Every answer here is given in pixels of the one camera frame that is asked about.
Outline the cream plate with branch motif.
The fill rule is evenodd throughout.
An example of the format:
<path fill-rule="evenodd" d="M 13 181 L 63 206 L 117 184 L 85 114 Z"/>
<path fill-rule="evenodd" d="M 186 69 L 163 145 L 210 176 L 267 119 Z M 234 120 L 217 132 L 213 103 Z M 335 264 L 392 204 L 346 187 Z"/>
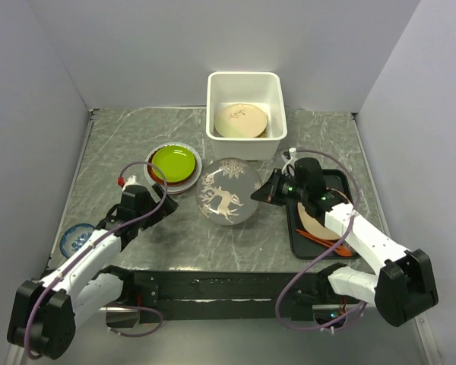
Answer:
<path fill-rule="evenodd" d="M 267 125 L 266 113 L 247 103 L 225 106 L 214 119 L 214 128 L 224 138 L 257 138 Z"/>

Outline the lime green plate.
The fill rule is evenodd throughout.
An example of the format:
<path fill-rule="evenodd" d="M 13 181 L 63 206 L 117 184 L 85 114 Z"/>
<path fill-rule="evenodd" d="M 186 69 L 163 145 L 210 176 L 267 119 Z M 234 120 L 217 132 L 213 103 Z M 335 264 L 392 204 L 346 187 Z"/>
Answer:
<path fill-rule="evenodd" d="M 167 182 L 171 184 L 187 180 L 196 168 L 194 154 L 188 148 L 176 144 L 157 150 L 151 163 L 162 171 Z"/>

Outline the glass plate with deer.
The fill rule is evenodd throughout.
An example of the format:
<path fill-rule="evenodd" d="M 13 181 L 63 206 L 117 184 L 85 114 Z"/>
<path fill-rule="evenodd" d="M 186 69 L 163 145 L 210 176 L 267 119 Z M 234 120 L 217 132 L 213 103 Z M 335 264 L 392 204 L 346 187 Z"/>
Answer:
<path fill-rule="evenodd" d="M 251 199 L 251 195 L 260 187 L 260 176 L 247 161 L 224 158 L 201 174 L 196 186 L 196 202 L 208 220 L 233 226 L 247 221 L 256 212 L 258 202 Z"/>

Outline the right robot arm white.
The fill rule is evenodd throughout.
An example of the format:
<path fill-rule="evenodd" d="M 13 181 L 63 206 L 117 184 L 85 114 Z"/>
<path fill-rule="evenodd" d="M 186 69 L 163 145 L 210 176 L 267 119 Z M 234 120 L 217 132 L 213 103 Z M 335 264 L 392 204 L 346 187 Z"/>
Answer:
<path fill-rule="evenodd" d="M 336 233 L 366 261 L 373 273 L 341 266 L 317 285 L 318 296 L 334 303 L 348 296 L 376 306 L 381 317 L 398 327 L 439 302 L 430 257 L 410 251 L 383 234 L 356 210 L 356 201 L 327 187 L 320 163 L 311 157 L 295 162 L 292 176 L 275 169 L 251 198 L 283 206 L 300 203 L 317 222 Z"/>

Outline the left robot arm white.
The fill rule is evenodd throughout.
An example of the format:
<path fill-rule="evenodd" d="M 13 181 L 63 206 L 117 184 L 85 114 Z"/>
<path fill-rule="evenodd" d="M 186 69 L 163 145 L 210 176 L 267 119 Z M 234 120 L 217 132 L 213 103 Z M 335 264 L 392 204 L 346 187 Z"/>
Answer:
<path fill-rule="evenodd" d="M 77 329 L 102 307 L 141 311 L 132 271 L 111 265 L 138 233 L 174 213 L 178 205 L 159 184 L 149 190 L 124 187 L 90 238 L 55 271 L 37 281 L 25 281 L 16 291 L 7 340 L 31 360 L 56 360 L 68 349 Z"/>

